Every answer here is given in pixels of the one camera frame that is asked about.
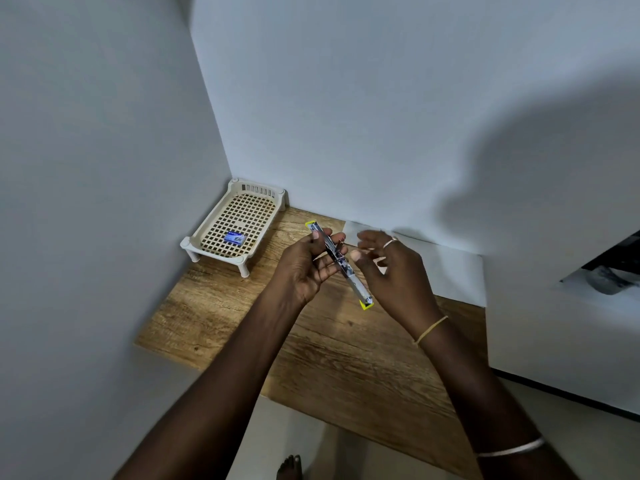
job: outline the thin gold bracelet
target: thin gold bracelet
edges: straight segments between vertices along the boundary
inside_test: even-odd
[[[420,341],[425,338],[427,336],[427,334],[433,330],[434,328],[436,328],[439,324],[441,324],[442,322],[444,322],[444,320],[446,320],[447,318],[449,318],[448,315],[444,315],[440,320],[438,320],[436,323],[434,323],[433,325],[431,325],[427,330],[425,330],[422,335],[420,337],[418,337],[418,339],[413,343],[413,345],[415,345],[416,347],[418,346],[418,344],[420,344]]]

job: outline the wooden tabletop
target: wooden tabletop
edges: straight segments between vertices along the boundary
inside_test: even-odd
[[[282,251],[308,233],[305,222],[313,219],[334,232],[344,225],[299,209],[280,212],[249,262],[248,278],[207,257],[194,263],[144,325],[137,345],[205,369],[269,281]],[[438,304],[486,357],[484,308],[446,298]],[[300,314],[262,395],[448,472],[481,478],[427,357],[381,306],[361,309],[340,274]]]

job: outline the white plastic tray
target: white plastic tray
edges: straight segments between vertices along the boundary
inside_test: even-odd
[[[284,210],[284,195],[284,189],[234,178],[222,199],[180,247],[193,262],[200,259],[199,255],[226,261],[238,266],[240,275],[246,278],[246,261],[255,253],[276,213]],[[229,231],[244,235],[244,243],[238,246],[225,242]]]

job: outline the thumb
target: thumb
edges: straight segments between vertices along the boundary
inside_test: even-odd
[[[382,278],[382,273],[380,273],[378,266],[376,266],[376,263],[373,262],[367,253],[354,249],[349,253],[349,256],[351,256],[351,259],[353,259],[360,268],[369,286],[374,286],[374,283]]]

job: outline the silver ring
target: silver ring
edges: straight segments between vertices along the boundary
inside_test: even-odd
[[[382,249],[386,248],[389,244],[391,244],[394,241],[397,241],[398,238],[397,237],[392,237],[391,239],[389,239],[387,242],[385,242],[385,245],[382,246]]]

